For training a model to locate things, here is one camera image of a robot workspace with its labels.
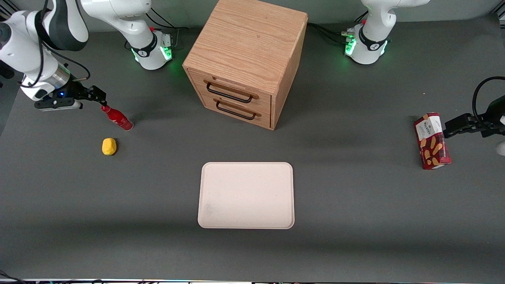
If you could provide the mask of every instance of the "yellow toy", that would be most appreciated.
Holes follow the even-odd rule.
[[[104,155],[107,156],[114,155],[117,149],[118,146],[113,138],[104,139],[104,142],[102,143],[102,152],[104,153]]]

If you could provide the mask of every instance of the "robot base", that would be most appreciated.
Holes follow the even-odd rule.
[[[149,56],[142,57],[132,49],[135,60],[146,70],[160,69],[172,60],[172,37],[160,31],[155,31],[153,34],[157,37],[157,45]]]
[[[363,24],[358,24],[352,28],[347,29],[348,33],[357,35],[363,27]],[[351,57],[354,61],[359,64],[372,64],[375,63],[381,55],[384,54],[385,48],[387,45],[387,41],[383,46],[378,46],[378,48],[374,51],[368,50],[366,44],[364,44],[359,36],[353,36],[351,41],[345,47],[345,55]]]

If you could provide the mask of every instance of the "gray table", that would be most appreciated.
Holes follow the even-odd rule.
[[[455,136],[453,164],[424,171],[413,131],[427,112],[469,112],[476,85],[503,75],[495,17],[399,23],[372,66],[309,28],[275,131],[201,105],[181,68],[197,33],[183,32],[175,61],[153,72],[118,33],[92,34],[73,54],[92,70],[88,84],[136,123],[131,132],[95,103],[42,113],[17,96],[0,138],[2,269],[25,278],[505,281],[502,137]],[[479,109],[502,90],[484,87]],[[100,151],[106,137],[119,141],[114,157]],[[291,163],[294,227],[200,228],[209,161]]]

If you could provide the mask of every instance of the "wood grain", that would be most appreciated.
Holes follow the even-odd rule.
[[[245,109],[249,109],[252,111],[256,112],[263,112],[265,114],[270,115],[270,107],[271,107],[271,96],[267,96],[265,94],[255,94],[255,93],[250,93],[250,92],[243,92],[239,89],[236,89],[234,86],[226,86],[221,83],[216,83],[215,80],[212,79],[211,75],[208,74],[202,74],[201,72],[196,72],[192,71],[191,72],[191,78],[194,80],[194,87],[200,96],[200,99],[202,99],[203,96],[208,96],[208,97],[216,97],[219,98],[225,102],[230,102],[237,104]],[[241,103],[234,101],[232,99],[228,99],[225,97],[221,97],[219,95],[216,95],[214,93],[211,93],[207,90],[207,82],[212,83],[212,89],[216,91],[223,92],[225,94],[231,95],[233,97],[247,100],[249,96],[252,96],[253,99],[251,100],[250,103]]]
[[[259,120],[241,120],[273,130],[298,70],[307,21],[306,13],[258,0],[219,0],[183,63],[203,105],[223,113],[214,103],[219,100],[258,113]],[[208,82],[253,100],[210,93]]]
[[[274,94],[307,18],[257,0],[220,0],[184,66]]]
[[[275,126],[277,126],[277,122],[279,121],[282,108],[284,107],[287,95],[291,90],[291,85],[293,84],[294,77],[296,76],[296,72],[298,71],[298,66],[300,64],[301,50],[304,45],[306,27],[307,22],[305,22],[305,26],[302,32],[299,34],[299,39],[297,40],[297,44],[293,49],[291,59],[289,60],[288,65],[286,66],[286,70],[284,71],[284,77],[282,78],[279,84],[275,99],[272,100],[272,123],[271,123],[272,128],[275,128]]]
[[[269,113],[264,113],[264,112],[259,112],[259,111],[252,111],[249,109],[246,109],[242,105],[238,105],[229,101],[222,100],[221,98],[217,97],[211,97],[211,96],[203,96],[203,100],[205,101],[205,107],[207,109],[213,110],[215,112],[227,115],[229,117],[233,117],[235,119],[239,119],[263,128],[270,129],[270,114]],[[216,107],[216,102],[219,101],[221,103],[221,107],[245,116],[251,116],[252,114],[256,114],[256,117],[253,120],[247,120],[240,118],[236,115],[229,114],[227,112],[223,112],[221,110],[218,110]]]

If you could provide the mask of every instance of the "drawer handle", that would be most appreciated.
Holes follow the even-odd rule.
[[[251,100],[253,99],[252,96],[249,96],[249,99],[247,100],[244,100],[244,99],[241,99],[241,98],[237,98],[237,97],[234,97],[234,96],[230,96],[229,94],[225,94],[223,92],[220,92],[220,91],[216,91],[216,90],[213,90],[211,89],[211,83],[207,83],[207,91],[211,92],[211,93],[215,93],[217,95],[220,95],[222,97],[225,97],[225,98],[229,98],[229,99],[232,99],[232,100],[235,100],[237,102],[241,102],[241,103],[244,103],[244,104],[248,104],[251,102]]]
[[[221,102],[220,101],[217,101],[216,102],[216,108],[220,111],[224,111],[224,112],[227,112],[229,114],[233,114],[233,115],[236,115],[238,117],[241,117],[243,119],[247,119],[247,120],[253,120],[255,117],[256,117],[256,113],[253,113],[252,116],[245,116],[245,115],[242,115],[242,114],[239,114],[239,113],[236,113],[236,112],[232,112],[230,110],[227,110],[227,109],[223,109],[222,107],[219,106]]]

